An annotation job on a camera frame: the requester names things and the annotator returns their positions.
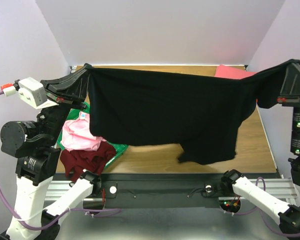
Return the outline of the black t shirt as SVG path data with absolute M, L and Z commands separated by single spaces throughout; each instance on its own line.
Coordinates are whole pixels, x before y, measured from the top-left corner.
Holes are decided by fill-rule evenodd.
M 276 105 L 294 62 L 243 79 L 89 66 L 89 130 L 115 144 L 179 144 L 180 163 L 229 161 L 242 122 Z

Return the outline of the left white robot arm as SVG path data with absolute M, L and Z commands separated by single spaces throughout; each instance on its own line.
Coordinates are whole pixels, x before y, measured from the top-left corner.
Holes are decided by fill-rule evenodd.
M 44 207 L 56 173 L 60 149 L 56 142 L 72 109 L 84 110 L 92 66 L 85 64 L 67 76 L 37 81 L 18 79 L 1 87 L 39 110 L 35 121 L 10 121 L 0 131 L 1 151 L 16 158 L 17 193 L 11 223 L 1 240 L 53 240 L 67 214 L 84 198 L 101 193 L 101 178 L 84 170 L 57 201 Z

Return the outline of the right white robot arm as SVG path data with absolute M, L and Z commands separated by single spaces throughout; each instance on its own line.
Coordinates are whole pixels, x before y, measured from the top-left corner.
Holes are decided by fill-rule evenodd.
M 290 152 L 296 158 L 289 158 L 288 161 L 292 183 L 300 196 L 300 63 L 291 62 L 287 65 L 277 102 L 293 108 Z M 278 235 L 289 240 L 300 240 L 300 206 L 270 195 L 234 169 L 222 176 L 220 189 L 225 195 L 236 194 L 245 198 L 271 217 L 280 228 Z

